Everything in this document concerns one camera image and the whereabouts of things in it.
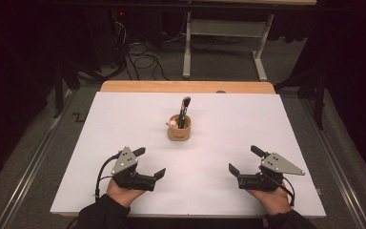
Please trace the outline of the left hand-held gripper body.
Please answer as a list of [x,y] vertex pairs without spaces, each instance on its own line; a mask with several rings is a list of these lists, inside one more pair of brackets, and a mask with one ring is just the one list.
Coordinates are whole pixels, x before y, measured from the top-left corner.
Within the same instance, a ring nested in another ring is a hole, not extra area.
[[153,191],[156,179],[152,176],[140,175],[137,171],[138,156],[129,147],[118,154],[111,175],[115,183],[124,189]]

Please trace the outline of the wooden cup with small figurine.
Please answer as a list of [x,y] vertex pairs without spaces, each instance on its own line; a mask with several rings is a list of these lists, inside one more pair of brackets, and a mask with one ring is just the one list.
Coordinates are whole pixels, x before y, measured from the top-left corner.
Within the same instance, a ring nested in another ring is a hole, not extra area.
[[178,128],[178,118],[179,115],[175,114],[170,117],[169,121],[166,123],[168,126],[167,134],[168,139],[171,141],[186,141],[191,136],[191,125],[192,121],[187,115],[185,119],[185,124],[182,129]]

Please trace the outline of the metal floor rail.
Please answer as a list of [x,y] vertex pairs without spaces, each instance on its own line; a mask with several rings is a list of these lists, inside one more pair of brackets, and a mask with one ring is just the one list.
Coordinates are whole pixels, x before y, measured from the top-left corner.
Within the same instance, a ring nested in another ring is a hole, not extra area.
[[55,108],[54,114],[50,118],[50,124],[40,138],[38,147],[33,152],[32,158],[28,163],[28,167],[24,170],[21,178],[16,183],[16,187],[10,194],[10,199],[5,205],[5,209],[0,214],[0,229],[9,229],[10,224],[15,218],[18,209],[23,203],[36,175],[47,155],[47,149],[51,144],[51,139],[54,136],[56,129],[64,116],[65,111],[73,101],[77,90],[70,90],[64,94],[60,94],[63,99],[63,105]]
[[349,180],[346,178],[346,174],[341,168],[341,165],[336,158],[336,154],[330,145],[328,138],[315,123],[314,111],[310,102],[308,100],[301,99],[300,104],[302,105],[307,117],[315,129],[320,144],[323,147],[323,153],[329,164],[329,168],[332,176],[334,177],[337,189],[339,190],[339,193],[341,194],[342,199],[344,200],[348,211],[353,218],[355,226],[357,229],[366,229],[366,214],[361,207],[355,190],[352,188]]

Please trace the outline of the wooden board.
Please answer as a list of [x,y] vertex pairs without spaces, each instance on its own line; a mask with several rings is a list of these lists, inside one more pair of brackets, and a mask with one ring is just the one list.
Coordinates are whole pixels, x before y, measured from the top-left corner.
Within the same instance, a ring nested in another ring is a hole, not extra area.
[[109,80],[101,92],[275,94],[269,82]]

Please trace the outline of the white table cover board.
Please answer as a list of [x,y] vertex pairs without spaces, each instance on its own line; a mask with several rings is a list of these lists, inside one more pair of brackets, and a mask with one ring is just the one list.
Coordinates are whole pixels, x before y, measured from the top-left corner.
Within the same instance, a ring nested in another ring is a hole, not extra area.
[[137,172],[166,169],[153,191],[132,204],[134,217],[259,218],[264,210],[238,188],[229,164],[243,174],[259,170],[252,145],[276,152],[300,169],[307,167],[281,98],[277,94],[192,94],[187,141],[171,141],[166,123],[176,115],[182,94],[102,93],[91,109],[63,176],[51,212],[77,214],[108,183],[97,176],[124,147],[145,147]]

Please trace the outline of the white frame desk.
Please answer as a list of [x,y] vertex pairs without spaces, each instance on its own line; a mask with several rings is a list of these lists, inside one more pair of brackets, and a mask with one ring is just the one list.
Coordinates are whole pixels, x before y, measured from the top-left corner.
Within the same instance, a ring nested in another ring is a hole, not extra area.
[[[266,7],[311,7],[316,5],[316,0],[182,0],[189,6],[195,4],[239,4],[245,7],[266,6]],[[242,38],[258,38],[259,44],[256,50],[251,52],[254,66],[260,81],[267,81],[261,55],[265,47],[270,29],[272,27],[275,13],[268,13],[263,19],[192,19],[192,10],[185,13],[186,33],[185,52],[183,60],[183,77],[188,79],[191,76],[192,64],[192,36],[228,36]]]

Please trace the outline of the black stand leg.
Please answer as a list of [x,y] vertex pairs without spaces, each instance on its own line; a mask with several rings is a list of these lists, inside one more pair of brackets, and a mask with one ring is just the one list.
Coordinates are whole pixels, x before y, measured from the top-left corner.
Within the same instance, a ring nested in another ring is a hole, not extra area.
[[64,90],[63,84],[66,84],[70,90],[78,90],[80,82],[76,75],[76,66],[70,60],[61,60],[55,67],[54,88],[55,88],[55,115],[60,116],[64,109]]
[[297,96],[301,99],[312,98],[315,101],[314,121],[317,127],[322,130],[322,112],[324,104],[325,75],[318,69],[311,69],[303,73],[295,74],[286,80],[274,85],[279,91],[286,87],[298,87]]

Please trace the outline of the person's left hand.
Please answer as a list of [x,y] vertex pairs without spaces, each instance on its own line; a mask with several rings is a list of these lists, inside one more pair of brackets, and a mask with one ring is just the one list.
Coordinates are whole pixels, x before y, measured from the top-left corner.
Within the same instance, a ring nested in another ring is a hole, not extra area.
[[143,190],[129,190],[120,188],[113,179],[110,180],[106,194],[114,201],[129,208],[130,205],[144,194]]

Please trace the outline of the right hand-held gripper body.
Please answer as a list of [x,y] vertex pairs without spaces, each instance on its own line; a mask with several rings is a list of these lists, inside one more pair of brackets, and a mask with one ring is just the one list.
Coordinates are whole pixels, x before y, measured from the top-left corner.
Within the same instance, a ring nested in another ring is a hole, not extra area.
[[254,175],[237,172],[239,189],[275,191],[284,179],[284,174],[304,176],[305,172],[278,153],[257,152],[261,158],[260,171]]

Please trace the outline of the person's right hand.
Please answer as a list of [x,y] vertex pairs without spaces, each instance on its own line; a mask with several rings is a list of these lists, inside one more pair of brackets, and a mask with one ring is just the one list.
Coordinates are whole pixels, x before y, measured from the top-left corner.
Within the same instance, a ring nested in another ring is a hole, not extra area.
[[291,211],[288,194],[282,189],[277,188],[273,192],[248,190],[248,193],[261,203],[268,215],[274,216]]

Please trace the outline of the black makeup brush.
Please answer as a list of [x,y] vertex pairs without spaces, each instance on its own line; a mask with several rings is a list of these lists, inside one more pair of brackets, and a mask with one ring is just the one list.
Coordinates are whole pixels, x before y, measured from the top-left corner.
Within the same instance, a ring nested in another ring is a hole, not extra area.
[[184,125],[185,125],[185,121],[186,121],[186,113],[187,113],[187,110],[188,110],[188,107],[191,103],[191,98],[189,96],[186,96],[186,101],[185,101],[185,109],[184,109],[184,116],[183,116],[183,120],[182,120],[182,128],[184,128]]

